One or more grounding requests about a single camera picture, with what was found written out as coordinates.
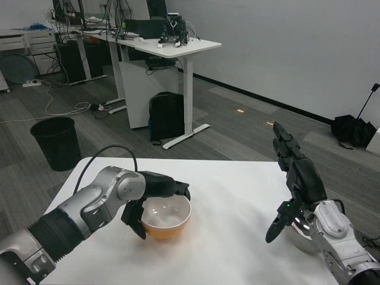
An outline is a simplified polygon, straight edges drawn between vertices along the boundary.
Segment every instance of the baseboard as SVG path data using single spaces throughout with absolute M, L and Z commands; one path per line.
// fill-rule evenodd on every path
M 232 90 L 232 91 L 235 91 L 235 92 L 238 92 L 238 93 L 242 93 L 242 94 L 247 95 L 249 97 L 258 99 L 258 100 L 263 101 L 263 102 L 267 102 L 267 103 L 272 104 L 274 106 L 281 107 L 283 109 L 292 111 L 294 113 L 300 114 L 302 116 L 305 116 L 305 117 L 308 117 L 308 118 L 311 118 L 311 119 L 314 119 L 314 120 L 317 120 L 317 121 L 320 121 L 320 122 L 328 124 L 328 125 L 331 125 L 331 123 L 333 122 L 333 120 L 331 120 L 331 119 L 328 119 L 328 118 L 316 115 L 314 113 L 311 113 L 311 112 L 308 112 L 308 111 L 305 111 L 305 110 L 302 110 L 302 109 L 298 109 L 296 107 L 293 107 L 293 106 L 290 106 L 290 105 L 278 102 L 278 101 L 273 100 L 273 99 L 266 98 L 264 96 L 257 95 L 255 93 L 246 91 L 244 89 L 240 89 L 240 88 L 237 88 L 235 86 L 228 85 L 226 83 L 223 83 L 223 82 L 220 82 L 220 81 L 217 81 L 217 80 L 214 80 L 214 79 L 210 79 L 208 77 L 205 77 L 205 76 L 202 76 L 202 75 L 199 75 L 199 74 L 196 74 L 196 73 L 194 73 L 193 76 L 195 78 L 199 78 L 199 79 L 202 79 L 204 81 L 216 84 L 216 85 L 218 85 L 220 87 L 224 87 L 224 88 L 227 88 L 229 90 Z

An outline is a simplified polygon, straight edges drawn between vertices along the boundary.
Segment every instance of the white box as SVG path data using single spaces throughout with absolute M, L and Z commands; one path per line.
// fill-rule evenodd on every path
M 168 67 L 147 75 L 144 61 L 120 62 L 131 129 L 148 125 L 149 100 L 160 92 L 178 93 L 178 71 Z

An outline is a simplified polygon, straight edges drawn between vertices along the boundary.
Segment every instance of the black backpack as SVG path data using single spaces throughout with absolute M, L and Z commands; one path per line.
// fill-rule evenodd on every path
M 185 133 L 183 95 L 161 92 L 149 101 L 150 141 L 161 145 L 162 139 L 179 137 Z

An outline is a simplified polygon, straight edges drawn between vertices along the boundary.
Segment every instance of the white bowl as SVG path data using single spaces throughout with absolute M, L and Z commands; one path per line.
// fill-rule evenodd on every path
M 142 206 L 145 209 L 142 226 L 150 236 L 158 239 L 178 235 L 191 215 L 191 204 L 185 196 L 148 198 Z

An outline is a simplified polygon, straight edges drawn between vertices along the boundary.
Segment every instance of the desk leg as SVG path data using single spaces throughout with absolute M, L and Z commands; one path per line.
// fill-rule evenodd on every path
M 113 76 L 115 78 L 116 89 L 118 90 L 118 98 L 108 101 L 104 105 L 113 104 L 119 101 L 125 101 L 123 77 L 121 74 L 120 64 L 119 64 L 118 46 L 116 43 L 112 43 L 112 42 L 108 42 L 108 45 L 109 45 L 109 51 L 110 51 L 111 60 L 112 60 Z M 114 114 L 124 109 L 126 109 L 125 105 L 116 109 L 112 109 L 111 111 L 109 111 L 109 113 Z
M 192 129 L 192 76 L 193 76 L 193 58 L 191 55 L 185 56 L 183 60 L 183 103 L 185 110 L 185 134 L 175 138 L 172 141 L 163 145 L 165 150 L 173 147 L 174 145 L 191 138 L 193 135 L 210 127 L 206 123 Z
M 91 80 L 91 72 L 90 72 L 90 67 L 88 65 L 86 50 L 84 49 L 83 38 L 82 38 L 82 35 L 79 33 L 77 33 L 77 44 L 78 44 L 79 54 L 81 55 L 81 59 L 82 59 L 82 65 L 83 65 L 83 69 L 85 73 L 85 78 L 86 80 Z

